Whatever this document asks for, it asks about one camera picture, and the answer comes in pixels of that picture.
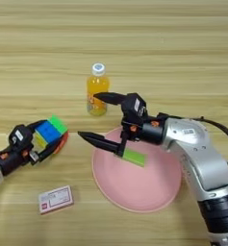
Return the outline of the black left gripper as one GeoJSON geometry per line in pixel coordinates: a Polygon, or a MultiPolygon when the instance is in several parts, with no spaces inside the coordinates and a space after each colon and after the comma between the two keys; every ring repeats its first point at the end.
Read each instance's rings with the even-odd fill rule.
{"type": "MultiPolygon", "coordinates": [[[[39,120],[27,125],[30,130],[35,130],[38,126],[47,120],[39,120]]],[[[26,165],[28,162],[42,162],[53,154],[58,154],[68,139],[68,132],[65,132],[60,138],[49,143],[43,151],[38,153],[34,151],[34,145],[28,144],[10,144],[6,149],[0,151],[0,177],[10,175],[19,166],[26,165]]]]}

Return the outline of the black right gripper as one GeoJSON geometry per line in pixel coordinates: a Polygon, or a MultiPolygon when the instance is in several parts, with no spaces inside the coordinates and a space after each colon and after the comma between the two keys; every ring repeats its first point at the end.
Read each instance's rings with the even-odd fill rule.
{"type": "MultiPolygon", "coordinates": [[[[126,99],[124,94],[116,92],[99,92],[95,93],[94,97],[112,105],[120,105],[126,99]]],[[[78,135],[96,148],[123,157],[128,140],[161,145],[167,119],[168,115],[165,113],[159,113],[157,116],[150,116],[147,113],[144,116],[125,113],[121,120],[120,143],[108,140],[103,135],[92,132],[79,132],[78,135]]]]}

